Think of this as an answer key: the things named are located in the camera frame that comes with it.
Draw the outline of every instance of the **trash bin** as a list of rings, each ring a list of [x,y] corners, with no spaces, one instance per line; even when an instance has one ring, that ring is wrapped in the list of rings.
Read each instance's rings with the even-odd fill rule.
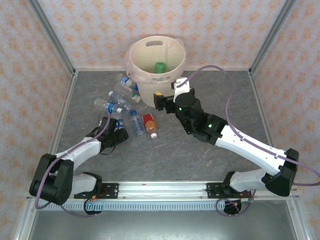
[[[124,57],[126,73],[134,80],[143,102],[155,107],[154,93],[171,96],[171,82],[181,77],[186,66],[182,40],[167,36],[149,36],[133,43]],[[165,63],[165,73],[155,73],[156,63]]]

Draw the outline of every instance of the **marble-patterned surface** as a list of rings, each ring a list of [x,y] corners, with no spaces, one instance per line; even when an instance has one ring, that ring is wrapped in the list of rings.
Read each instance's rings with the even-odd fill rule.
[[[98,123],[95,98],[108,99],[115,84],[115,71],[79,72],[58,146],[61,152],[78,143]],[[187,77],[191,71],[184,72]],[[253,89],[246,71],[232,71],[236,89],[230,102],[233,124],[244,133],[267,143]],[[230,92],[227,78],[219,71],[202,71],[190,83],[205,112],[225,118],[225,103]],[[92,172],[104,181],[222,181],[229,171],[259,168],[226,149],[197,141],[187,135],[174,114],[157,111],[143,102],[136,106],[140,115],[152,113],[159,127],[158,138],[137,138],[123,116],[129,139],[110,155],[96,155],[75,174]]]

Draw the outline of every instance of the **orange floral wallpaper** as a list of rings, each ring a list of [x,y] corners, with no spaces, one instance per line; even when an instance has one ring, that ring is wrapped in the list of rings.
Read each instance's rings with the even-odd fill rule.
[[[294,148],[300,162],[320,170],[320,4],[297,1],[267,57],[254,75],[271,137]],[[297,182],[318,182],[299,168]],[[314,239],[320,236],[320,188],[299,187]]]
[[[121,68],[150,35],[183,40],[188,67],[249,68],[285,0],[39,0],[75,68]]]
[[[13,239],[70,75],[26,0],[0,1],[0,239]]]

